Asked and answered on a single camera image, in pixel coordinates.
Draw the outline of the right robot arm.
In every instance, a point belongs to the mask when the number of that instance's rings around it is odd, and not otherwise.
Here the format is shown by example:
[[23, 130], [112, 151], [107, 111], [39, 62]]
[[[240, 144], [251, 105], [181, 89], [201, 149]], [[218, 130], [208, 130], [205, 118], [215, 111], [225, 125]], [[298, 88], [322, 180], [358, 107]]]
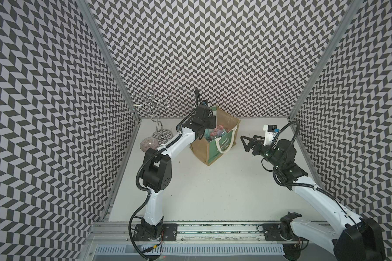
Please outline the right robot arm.
[[325, 228], [299, 213], [288, 213], [280, 220], [280, 237], [286, 241], [296, 237], [307, 239], [339, 261], [384, 261], [385, 247], [379, 223], [343, 206], [296, 164], [294, 143], [299, 128], [298, 121], [289, 122], [280, 130], [266, 125], [263, 137], [241, 137], [246, 152], [261, 156], [273, 166], [270, 173], [279, 186], [306, 200], [330, 225]]

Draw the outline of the green hourglass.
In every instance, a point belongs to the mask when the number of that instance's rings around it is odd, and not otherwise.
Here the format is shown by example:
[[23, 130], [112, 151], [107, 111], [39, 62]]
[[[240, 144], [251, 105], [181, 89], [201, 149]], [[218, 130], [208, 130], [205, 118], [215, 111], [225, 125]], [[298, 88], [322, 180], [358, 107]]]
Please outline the green hourglass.
[[204, 138], [205, 138], [206, 140], [211, 140], [211, 137], [212, 137], [211, 133], [212, 133], [213, 131], [214, 131], [214, 129], [211, 129], [211, 128], [205, 129], [205, 131], [204, 131]]

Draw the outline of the green canvas Christmas bag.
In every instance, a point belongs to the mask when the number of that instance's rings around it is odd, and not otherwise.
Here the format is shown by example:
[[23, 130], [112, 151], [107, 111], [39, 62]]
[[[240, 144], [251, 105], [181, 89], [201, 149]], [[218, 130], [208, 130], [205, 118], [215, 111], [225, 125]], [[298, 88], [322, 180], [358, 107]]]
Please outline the green canvas Christmas bag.
[[221, 134], [210, 136], [207, 140], [207, 131], [202, 139], [197, 139], [191, 143], [190, 148], [193, 154], [205, 165], [212, 165], [222, 155], [229, 152], [236, 145], [238, 128], [240, 120], [229, 113], [225, 112], [218, 106], [211, 108], [216, 116], [216, 128], [221, 129]]

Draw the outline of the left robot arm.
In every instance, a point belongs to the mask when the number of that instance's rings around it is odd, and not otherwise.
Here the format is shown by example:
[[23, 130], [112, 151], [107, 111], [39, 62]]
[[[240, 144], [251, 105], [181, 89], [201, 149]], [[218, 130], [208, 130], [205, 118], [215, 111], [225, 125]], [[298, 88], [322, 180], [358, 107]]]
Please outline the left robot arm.
[[177, 135], [157, 149], [148, 149], [136, 175], [136, 186], [147, 193], [144, 203], [132, 214], [128, 232], [131, 240], [158, 240], [163, 238], [163, 191], [172, 180], [173, 159], [191, 143], [203, 138], [205, 130], [214, 128], [216, 116], [202, 101], [195, 89], [194, 109], [176, 126]]

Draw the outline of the pink hourglass front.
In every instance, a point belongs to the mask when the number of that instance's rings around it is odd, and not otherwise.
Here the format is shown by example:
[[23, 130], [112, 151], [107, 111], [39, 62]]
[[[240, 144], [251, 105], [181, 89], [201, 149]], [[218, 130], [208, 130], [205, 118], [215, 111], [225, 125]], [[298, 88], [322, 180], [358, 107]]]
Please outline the pink hourglass front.
[[217, 139], [219, 137], [222, 137], [228, 133], [228, 129], [223, 127], [222, 125], [218, 125], [212, 132], [211, 132], [211, 137], [214, 139]]

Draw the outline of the pink glass bowl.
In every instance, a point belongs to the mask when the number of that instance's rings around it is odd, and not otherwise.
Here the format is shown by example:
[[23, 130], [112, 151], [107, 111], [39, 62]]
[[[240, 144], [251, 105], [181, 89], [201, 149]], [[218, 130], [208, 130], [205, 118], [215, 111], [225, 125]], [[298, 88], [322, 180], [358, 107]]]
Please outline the pink glass bowl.
[[154, 137], [147, 137], [143, 139], [139, 145], [141, 151], [146, 152], [149, 149], [157, 149], [159, 147], [159, 141]]

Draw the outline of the metal base rail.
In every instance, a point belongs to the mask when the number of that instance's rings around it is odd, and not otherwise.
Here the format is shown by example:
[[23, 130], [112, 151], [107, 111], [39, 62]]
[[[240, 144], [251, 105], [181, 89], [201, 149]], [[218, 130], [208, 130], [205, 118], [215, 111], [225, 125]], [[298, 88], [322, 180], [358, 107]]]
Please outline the metal base rail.
[[[158, 238], [144, 238], [144, 232], [135, 231], [138, 221], [131, 225], [132, 234], [138, 243], [150, 241], [164, 243], [270, 243], [290, 244], [299, 240], [284, 240], [280, 236], [278, 221], [168, 221]], [[130, 243], [127, 222], [95, 223], [89, 230], [86, 244]]]

